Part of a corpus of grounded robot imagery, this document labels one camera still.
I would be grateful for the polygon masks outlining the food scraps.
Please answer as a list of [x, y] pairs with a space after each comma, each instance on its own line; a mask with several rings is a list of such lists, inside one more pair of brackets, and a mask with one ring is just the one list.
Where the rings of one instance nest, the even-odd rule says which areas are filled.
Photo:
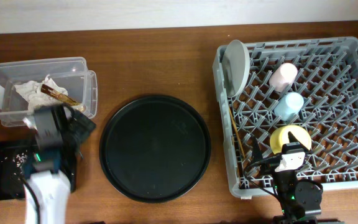
[[10, 167], [20, 169], [28, 158], [28, 152], [13, 152], [10, 156], [4, 156], [3, 162]]

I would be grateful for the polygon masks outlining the white tissue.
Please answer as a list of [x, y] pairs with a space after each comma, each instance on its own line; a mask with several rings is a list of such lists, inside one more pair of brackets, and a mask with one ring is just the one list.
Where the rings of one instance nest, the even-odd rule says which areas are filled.
[[47, 75], [41, 82], [29, 81], [20, 85], [14, 85], [16, 92], [20, 94], [26, 102], [28, 102], [27, 109], [29, 111], [33, 111], [40, 106], [49, 106], [61, 103], [61, 101], [58, 101], [41, 92], [43, 84], [57, 90], [60, 93], [63, 93], [64, 95], [68, 95], [68, 91], [63, 87], [58, 86], [54, 80], [50, 78], [50, 75]]

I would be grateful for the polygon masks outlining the light blue plastic cup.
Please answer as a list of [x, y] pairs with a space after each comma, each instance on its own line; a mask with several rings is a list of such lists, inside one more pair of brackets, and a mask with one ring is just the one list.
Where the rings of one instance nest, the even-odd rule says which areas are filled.
[[278, 102], [273, 112], [275, 116], [280, 116], [283, 121], [288, 121], [299, 113], [303, 105], [304, 99], [299, 93], [289, 92]]

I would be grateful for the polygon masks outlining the yellow small plate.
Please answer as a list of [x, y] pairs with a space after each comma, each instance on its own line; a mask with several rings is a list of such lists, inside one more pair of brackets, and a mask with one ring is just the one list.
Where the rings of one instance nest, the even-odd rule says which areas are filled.
[[301, 126], [287, 125], [276, 129], [270, 137], [270, 148], [274, 154], [281, 153], [282, 146], [290, 143], [288, 133], [292, 133], [298, 142], [311, 150], [312, 140], [308, 131]]

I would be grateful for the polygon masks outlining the round black serving tray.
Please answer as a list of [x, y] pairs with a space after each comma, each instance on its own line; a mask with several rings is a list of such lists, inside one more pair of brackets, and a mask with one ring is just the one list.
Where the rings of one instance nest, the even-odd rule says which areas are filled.
[[175, 200], [202, 178], [211, 138], [202, 116], [166, 95], [137, 98], [115, 112], [99, 144], [101, 168], [126, 197], [145, 203]]

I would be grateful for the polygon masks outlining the grey plastic dishwasher rack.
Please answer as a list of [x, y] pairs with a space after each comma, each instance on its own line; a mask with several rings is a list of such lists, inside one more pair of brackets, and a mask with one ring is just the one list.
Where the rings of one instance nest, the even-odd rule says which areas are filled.
[[[311, 153], [299, 169], [299, 179], [319, 182], [325, 190], [358, 189], [358, 39], [286, 40], [246, 44], [250, 55], [249, 77], [242, 93], [228, 97], [222, 59], [225, 46], [217, 49], [213, 62], [216, 98], [221, 111], [224, 155], [230, 193], [248, 199], [265, 195], [273, 179], [260, 168], [248, 169], [254, 135], [264, 157], [270, 157], [270, 137], [286, 123], [273, 112], [282, 98], [269, 79], [283, 63], [298, 69], [285, 93], [304, 99], [289, 124], [306, 129], [312, 140]], [[246, 154], [243, 159], [229, 109]]]

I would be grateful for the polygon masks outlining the wooden chopstick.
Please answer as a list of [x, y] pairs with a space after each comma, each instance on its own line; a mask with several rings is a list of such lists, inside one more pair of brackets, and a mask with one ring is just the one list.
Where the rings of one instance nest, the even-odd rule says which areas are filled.
[[237, 126], [236, 126], [236, 122], [234, 121], [234, 117], [232, 115], [232, 111], [231, 109], [229, 109], [229, 115], [230, 115], [230, 118], [231, 118], [231, 124], [232, 124], [232, 127], [234, 128], [234, 133], [236, 135], [236, 138], [237, 138], [237, 141], [238, 141], [238, 145], [239, 145], [239, 148], [241, 150], [241, 154], [243, 156], [243, 159], [246, 158], [246, 154], [244, 152], [244, 149], [242, 147], [242, 142], [241, 142], [241, 139], [240, 139], [240, 136], [239, 136], [239, 133], [238, 133], [238, 130], [237, 130]]

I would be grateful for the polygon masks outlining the grey plate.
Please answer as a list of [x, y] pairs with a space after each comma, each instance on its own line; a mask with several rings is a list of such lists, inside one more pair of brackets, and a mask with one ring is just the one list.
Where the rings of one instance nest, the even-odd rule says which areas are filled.
[[222, 59], [224, 86], [227, 96], [234, 97], [245, 88], [250, 70], [250, 55], [240, 40], [233, 40], [226, 47]]

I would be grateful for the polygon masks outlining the gold brown snack wrapper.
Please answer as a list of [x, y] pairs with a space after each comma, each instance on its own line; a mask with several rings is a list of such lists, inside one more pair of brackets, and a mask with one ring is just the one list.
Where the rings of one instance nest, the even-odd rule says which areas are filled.
[[60, 93], [59, 91], [49, 87], [48, 85], [43, 84], [41, 86], [41, 92], [58, 101], [61, 101], [62, 103], [66, 103], [71, 107], [74, 107], [74, 109], [80, 112], [84, 112], [86, 110], [86, 106], [84, 106], [83, 104], [75, 101], [74, 99], [70, 98], [69, 96], [63, 93]]

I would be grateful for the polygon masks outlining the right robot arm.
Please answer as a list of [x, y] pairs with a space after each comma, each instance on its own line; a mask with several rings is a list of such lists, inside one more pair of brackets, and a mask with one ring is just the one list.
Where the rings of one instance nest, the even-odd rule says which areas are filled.
[[259, 167], [262, 175], [271, 175], [274, 196], [282, 214], [273, 218], [274, 223], [318, 223], [321, 214], [323, 186], [309, 179], [297, 178], [297, 170], [303, 165], [308, 149], [292, 134], [282, 151], [264, 158], [256, 137], [252, 138], [252, 157], [248, 169]]

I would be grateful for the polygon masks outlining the pink plastic cup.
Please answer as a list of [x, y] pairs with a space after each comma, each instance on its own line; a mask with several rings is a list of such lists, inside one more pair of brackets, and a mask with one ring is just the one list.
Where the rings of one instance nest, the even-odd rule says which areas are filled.
[[294, 64], [283, 63], [274, 71], [269, 79], [269, 84], [275, 88], [275, 91], [282, 92], [295, 81], [297, 74], [298, 69]]

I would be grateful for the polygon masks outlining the clear plastic waste bin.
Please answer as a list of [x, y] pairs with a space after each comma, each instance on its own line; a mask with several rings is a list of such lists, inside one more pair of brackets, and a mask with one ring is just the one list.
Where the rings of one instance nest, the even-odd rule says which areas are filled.
[[29, 103], [15, 86], [27, 82], [53, 80], [68, 91], [67, 95], [84, 107], [90, 119], [97, 114], [98, 82], [83, 57], [50, 58], [0, 63], [0, 121], [3, 126], [23, 126], [23, 119], [32, 113]]

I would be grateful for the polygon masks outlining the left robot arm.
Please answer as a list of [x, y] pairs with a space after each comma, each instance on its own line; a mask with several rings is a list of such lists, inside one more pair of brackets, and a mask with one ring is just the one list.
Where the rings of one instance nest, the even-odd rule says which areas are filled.
[[37, 147], [22, 165], [26, 223], [64, 223], [76, 187], [77, 155], [96, 124], [64, 104], [41, 106], [30, 122]]

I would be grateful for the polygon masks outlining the black rectangular tray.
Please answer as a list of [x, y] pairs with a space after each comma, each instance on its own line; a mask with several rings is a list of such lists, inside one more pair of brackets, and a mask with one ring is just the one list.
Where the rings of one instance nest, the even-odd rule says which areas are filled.
[[[2, 160], [28, 152], [20, 169]], [[33, 139], [0, 142], [0, 200], [23, 198], [39, 206], [65, 203], [75, 190], [78, 144], [70, 141], [40, 145]]]

